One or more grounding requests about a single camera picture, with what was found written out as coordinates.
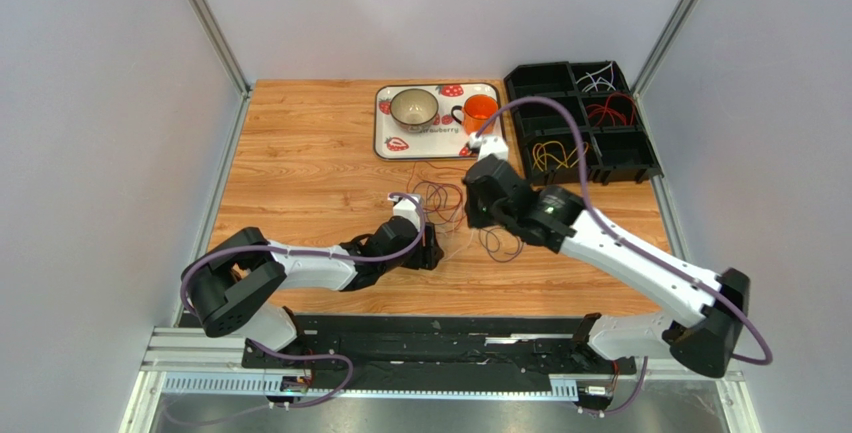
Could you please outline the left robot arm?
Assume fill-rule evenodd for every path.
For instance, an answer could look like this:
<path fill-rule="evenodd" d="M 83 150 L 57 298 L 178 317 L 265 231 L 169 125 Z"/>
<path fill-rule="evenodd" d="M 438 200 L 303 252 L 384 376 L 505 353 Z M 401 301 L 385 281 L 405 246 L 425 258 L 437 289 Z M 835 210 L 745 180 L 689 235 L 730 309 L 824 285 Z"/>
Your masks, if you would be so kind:
<path fill-rule="evenodd" d="M 247 227 L 182 272 L 181 296 L 208 337 L 238 335 L 280 351 L 299 333 L 292 314 L 271 303 L 276 291 L 357 291 L 396 268 L 433 270 L 443 257 L 434 225 L 402 216 L 328 248 L 291 247 Z"/>

